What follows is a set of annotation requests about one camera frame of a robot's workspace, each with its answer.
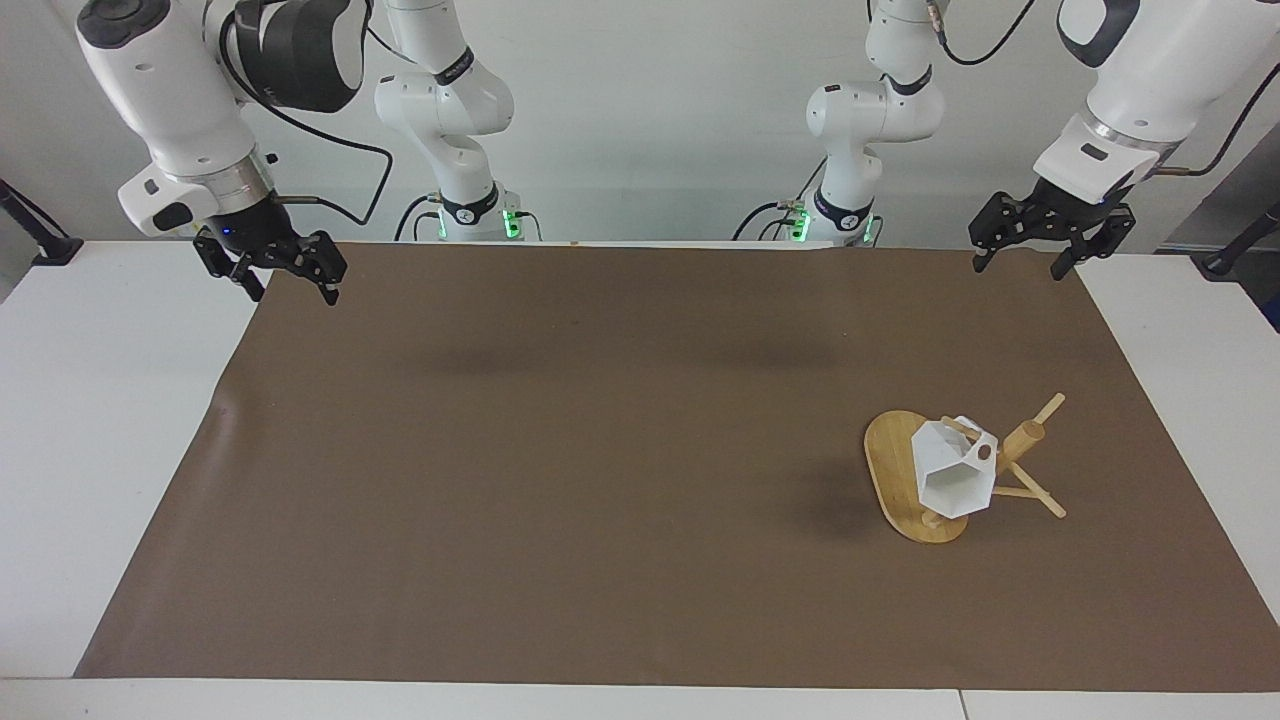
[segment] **oval wooden board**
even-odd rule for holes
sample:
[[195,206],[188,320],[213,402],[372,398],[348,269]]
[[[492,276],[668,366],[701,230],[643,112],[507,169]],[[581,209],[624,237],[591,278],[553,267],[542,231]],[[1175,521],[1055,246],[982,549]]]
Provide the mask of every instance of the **oval wooden board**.
[[915,542],[951,542],[969,527],[969,518],[942,518],[942,524],[937,528],[925,525],[927,509],[920,505],[920,496],[915,489],[911,436],[927,421],[923,415],[909,410],[891,410],[872,420],[863,438],[863,447],[872,469],[876,496],[888,524]]

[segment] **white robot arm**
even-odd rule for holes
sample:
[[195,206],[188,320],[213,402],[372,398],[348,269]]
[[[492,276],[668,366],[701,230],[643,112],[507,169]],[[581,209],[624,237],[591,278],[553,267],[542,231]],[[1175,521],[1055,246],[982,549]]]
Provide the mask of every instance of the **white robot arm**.
[[443,237],[518,240],[520,197],[494,181],[484,149],[468,137],[507,129],[516,109],[511,90],[467,46],[452,0],[384,1],[402,51],[428,72],[383,78],[378,117],[430,163]]
[[1121,200],[1160,172],[1204,109],[1262,55],[1280,31],[1280,3],[1064,0],[1057,27],[1098,81],[1036,161],[1032,195],[997,192],[970,223],[978,272],[1000,249],[1033,238],[1070,243],[1053,264],[1057,279],[1115,252],[1134,225]]
[[152,159],[119,191],[129,219],[148,236],[200,223],[195,246],[209,273],[255,301],[264,292],[257,266],[305,278],[337,302],[347,263],[328,233],[293,229],[241,118],[237,86],[215,58],[234,42],[234,72],[259,96],[333,111],[360,87],[370,12],[369,0],[210,1],[205,18],[218,29],[202,37],[170,0],[90,0],[77,18],[81,50]]
[[[946,9],[946,0],[940,3]],[[879,182],[881,160],[868,145],[932,137],[946,101],[931,81],[936,46],[924,0],[879,0],[867,35],[878,82],[828,85],[809,100],[809,131],[827,149],[822,183],[805,197],[808,237],[851,245],[863,237]]]

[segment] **white table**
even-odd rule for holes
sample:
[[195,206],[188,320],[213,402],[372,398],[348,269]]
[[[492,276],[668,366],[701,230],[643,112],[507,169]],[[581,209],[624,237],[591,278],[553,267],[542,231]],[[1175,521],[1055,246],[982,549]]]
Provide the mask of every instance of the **white table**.
[[[1280,337],[1183,258],[1117,256],[1082,275],[1280,618]],[[28,678],[0,680],[0,717],[1280,717],[1280,693],[65,679],[252,309],[188,245],[157,242],[90,243],[0,305],[0,678]]]

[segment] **black cable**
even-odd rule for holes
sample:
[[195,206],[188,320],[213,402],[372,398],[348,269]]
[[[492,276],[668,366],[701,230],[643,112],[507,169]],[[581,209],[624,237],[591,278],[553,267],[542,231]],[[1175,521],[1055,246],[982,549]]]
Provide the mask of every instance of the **black cable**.
[[1023,12],[1018,13],[1018,17],[1014,19],[1014,24],[1009,26],[1009,29],[1005,31],[1005,36],[1000,38],[1000,42],[997,42],[996,46],[992,47],[991,51],[983,55],[982,58],[978,58],[977,60],[965,60],[964,58],[957,58],[956,54],[951,51],[951,44],[947,42],[947,33],[945,31],[938,33],[938,42],[942,45],[942,51],[946,53],[947,58],[951,58],[951,60],[955,61],[957,65],[973,67],[986,63],[987,60],[992,59],[996,55],[996,53],[1000,53],[1000,49],[1004,47],[1006,42],[1009,42],[1009,38],[1012,37],[1014,33],[1018,31],[1018,26],[1023,24],[1023,19],[1027,18],[1027,13],[1030,12],[1033,5],[1036,5],[1036,0],[1027,0],[1027,4],[1023,5]]
[[293,127],[296,127],[296,128],[298,128],[298,129],[301,129],[301,131],[303,131],[306,133],[314,135],[314,136],[319,137],[320,140],[328,140],[329,142],[333,142],[334,145],[340,145],[343,147],[351,147],[353,150],[364,150],[365,152],[372,152],[375,155],[381,155],[383,158],[387,158],[387,168],[383,170],[383,178],[378,182],[378,190],[374,191],[374,197],[372,197],[372,200],[369,201],[369,209],[365,211],[365,217],[364,218],[357,218],[355,215],[355,213],[352,213],[351,210],[347,210],[346,208],[343,208],[343,206],[340,206],[340,205],[338,205],[335,202],[330,202],[329,200],[324,200],[321,197],[316,197],[315,199],[315,202],[317,205],[324,205],[325,208],[329,208],[330,210],[334,210],[334,211],[342,214],[343,217],[346,217],[348,220],[356,223],[357,225],[361,225],[361,227],[367,225],[370,218],[374,217],[374,210],[378,209],[378,201],[381,200],[381,197],[383,197],[383,190],[387,188],[387,181],[390,179],[390,177],[392,177],[392,165],[396,163],[396,159],[392,156],[392,154],[390,154],[389,150],[385,150],[383,147],[378,147],[378,146],[374,146],[374,145],[364,145],[361,142],[355,142],[355,141],[351,141],[351,140],[344,140],[342,137],[338,137],[338,136],[334,136],[334,135],[329,135],[329,133],[326,133],[324,131],[316,129],[316,128],[314,128],[314,127],[303,123],[302,120],[296,120],[296,119],[285,115],[284,113],[279,111],[278,109],[275,109],[275,106],[273,106],[266,99],[264,99],[261,95],[259,95],[259,92],[256,90],[253,90],[252,87],[250,87],[248,82],[246,82],[244,78],[239,77],[239,73],[236,72],[236,67],[232,65],[230,51],[227,49],[227,37],[230,35],[230,28],[232,28],[232,24],[234,22],[236,22],[236,17],[234,15],[227,15],[227,19],[223,20],[223,29],[221,29],[221,33],[218,36],[218,50],[219,50],[219,54],[223,58],[223,65],[227,67],[227,72],[230,73],[232,79],[234,79],[236,85],[241,86],[241,90],[243,90],[250,97],[252,97],[255,102],[257,102],[268,113],[271,113],[273,115],[275,115],[276,118],[284,120],[285,123],[289,123],[291,126],[293,126]]
[[756,241],[764,240],[764,233],[769,232],[769,228],[773,228],[773,227],[778,228],[778,229],[773,231],[773,240],[777,240],[778,238],[777,233],[782,229],[782,227],[783,225],[790,225],[790,224],[791,224],[791,220],[788,218],[782,218],[781,220],[773,220],[772,223],[764,225],[764,229],[760,231],[760,236],[756,237],[755,240]]
[[440,219],[440,214],[439,213],[422,213],[421,215],[419,215],[413,220],[413,242],[420,242],[417,240],[417,224],[422,222],[422,218],[433,218],[433,219],[439,220]]
[[417,63],[413,63],[413,59],[410,58],[408,55],[406,55],[406,54],[401,53],[399,50],[392,47],[385,40],[383,40],[383,37],[380,35],[378,35],[378,32],[374,31],[374,28],[369,28],[369,35],[374,36],[374,40],[376,40],[378,44],[381,45],[392,55],[396,55],[397,58],[399,58],[401,60],[404,60],[406,63],[412,63],[415,65],[417,64]]
[[[818,163],[818,167],[813,169],[813,174],[809,176],[809,179],[804,183],[804,187],[801,187],[800,192],[796,193],[796,202],[800,202],[800,200],[804,199],[804,193],[809,192],[809,186],[813,184],[813,181],[818,178],[818,173],[820,173],[822,169],[826,168],[826,167],[827,167],[827,158],[823,156],[822,161]],[[782,219],[783,220],[790,220],[791,219],[791,210],[787,210],[787,214],[783,215]],[[782,231],[781,227],[773,231],[773,240],[778,240],[778,233],[781,231]]]
[[430,201],[431,201],[430,195],[422,195],[420,197],[416,197],[412,202],[408,204],[408,208],[404,209],[404,214],[401,215],[399,224],[396,225],[396,234],[392,237],[392,242],[399,242],[399,236],[402,232],[404,232],[404,225],[408,224],[408,218],[410,215],[413,214],[413,210],[417,210],[419,205]]
[[1253,91],[1253,97],[1249,97],[1249,101],[1245,102],[1244,109],[1240,110],[1240,115],[1235,118],[1235,124],[1231,126],[1231,132],[1226,133],[1226,140],[1222,142],[1222,147],[1217,150],[1217,155],[1213,156],[1213,160],[1210,161],[1208,165],[1204,165],[1198,170],[1178,173],[1179,176],[1189,178],[1199,178],[1217,169],[1219,163],[1221,163],[1222,158],[1226,156],[1226,151],[1230,150],[1231,143],[1235,142],[1235,136],[1240,132],[1240,128],[1244,127],[1244,120],[1249,119],[1249,113],[1253,111],[1253,106],[1258,104],[1258,100],[1262,99],[1262,94],[1267,91],[1267,87],[1271,85],[1271,81],[1274,81],[1277,74],[1280,74],[1280,63],[1277,63],[1276,67],[1271,68],[1271,72],[1267,73],[1267,77],[1262,81],[1262,85],[1260,85],[1258,88]]
[[768,213],[769,210],[777,210],[777,209],[778,209],[777,202],[765,202],[764,205],[760,205],[755,210],[751,210],[751,213],[746,217],[746,219],[742,220],[742,224],[737,225],[737,231],[733,232],[733,241],[737,241],[737,238],[742,236],[742,231],[746,229],[746,225],[751,224],[751,220],[758,218],[760,213]]
[[516,213],[517,218],[532,218],[534,227],[538,228],[538,242],[543,241],[543,223],[538,219],[538,215],[527,211]]

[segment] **wooden peg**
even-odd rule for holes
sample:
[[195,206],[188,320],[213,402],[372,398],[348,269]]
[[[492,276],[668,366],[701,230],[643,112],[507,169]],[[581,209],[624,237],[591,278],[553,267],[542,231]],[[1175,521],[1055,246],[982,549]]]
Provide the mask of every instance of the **wooden peg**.
[[1064,402],[1066,402],[1065,395],[1061,392],[1055,395],[1053,400],[1050,400],[1044,407],[1041,407],[1041,411],[1036,415],[1033,421],[1043,425],[1050,418],[1053,416],[1053,413],[1057,413],[1057,409],[1061,407]]
[[938,515],[937,512],[925,507],[924,515],[920,518],[920,521],[924,523],[925,528],[936,530],[941,528],[942,523],[946,523],[947,520],[942,515]]
[[996,486],[996,489],[992,491],[991,495],[998,495],[1002,497],[1021,497],[1025,500],[1039,500],[1039,497],[1034,492],[1027,488],[1009,488],[1005,486]]
[[943,418],[942,424],[963,434],[964,437],[972,439],[973,442],[978,442],[979,439],[982,439],[982,433],[970,428],[969,425],[965,425],[964,423],[960,423],[955,418]]
[[1021,465],[1018,462],[1010,462],[1009,469],[1014,471],[1014,477],[1018,478],[1019,482],[1027,486],[1027,489],[1036,495],[1037,500],[1044,503],[1044,507],[1048,507],[1050,512],[1056,515],[1059,519],[1066,518],[1066,509],[1053,500],[1053,497],[1046,492],[1044,488],[1042,488],[1041,484],[1027,473],[1027,470],[1023,470]]
[[1044,425],[1036,420],[1027,420],[1009,433],[1005,442],[1000,443],[1000,456],[996,459],[996,477],[998,478],[1009,465],[1021,460],[1027,451],[1036,447],[1036,443],[1044,439]]

